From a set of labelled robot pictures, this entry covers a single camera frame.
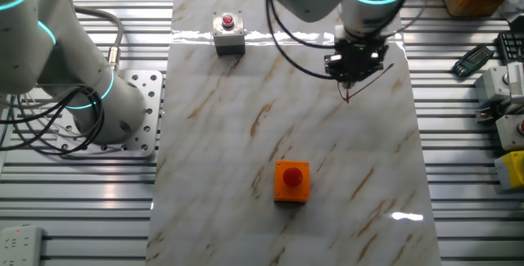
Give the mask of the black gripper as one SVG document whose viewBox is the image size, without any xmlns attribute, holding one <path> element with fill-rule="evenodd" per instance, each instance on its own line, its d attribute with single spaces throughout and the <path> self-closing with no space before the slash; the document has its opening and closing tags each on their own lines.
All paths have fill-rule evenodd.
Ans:
<svg viewBox="0 0 524 266">
<path fill-rule="evenodd" d="M 324 57 L 325 72 L 337 82 L 341 89 L 353 88 L 378 70 L 383 70 L 383 61 L 389 46 L 383 38 L 368 43 L 335 42 L 335 53 Z"/>
</svg>

